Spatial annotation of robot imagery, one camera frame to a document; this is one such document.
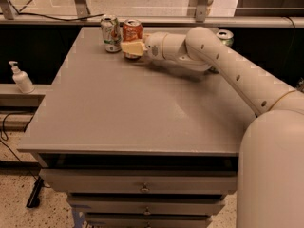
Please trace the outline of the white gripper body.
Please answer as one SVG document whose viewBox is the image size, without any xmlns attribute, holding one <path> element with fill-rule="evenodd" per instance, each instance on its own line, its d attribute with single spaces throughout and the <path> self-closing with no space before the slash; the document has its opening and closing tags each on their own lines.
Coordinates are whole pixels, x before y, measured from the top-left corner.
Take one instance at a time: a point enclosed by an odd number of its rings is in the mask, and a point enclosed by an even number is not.
<svg viewBox="0 0 304 228">
<path fill-rule="evenodd" d="M 167 36 L 166 32 L 155 32 L 150 34 L 145 40 L 147 54 L 152 60 L 163 60 L 163 42 Z"/>
</svg>

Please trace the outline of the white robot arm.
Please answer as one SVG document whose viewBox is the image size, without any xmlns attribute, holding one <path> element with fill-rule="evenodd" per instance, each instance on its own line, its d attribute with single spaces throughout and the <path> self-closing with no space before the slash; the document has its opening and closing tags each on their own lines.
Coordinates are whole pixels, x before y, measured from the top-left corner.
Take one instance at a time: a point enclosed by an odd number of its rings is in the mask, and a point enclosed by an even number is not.
<svg viewBox="0 0 304 228">
<path fill-rule="evenodd" d="M 256 119 L 241 141 L 236 228 L 304 228 L 304 94 L 227 47 L 209 28 L 154 32 L 122 42 L 126 53 L 215 67 Z"/>
</svg>

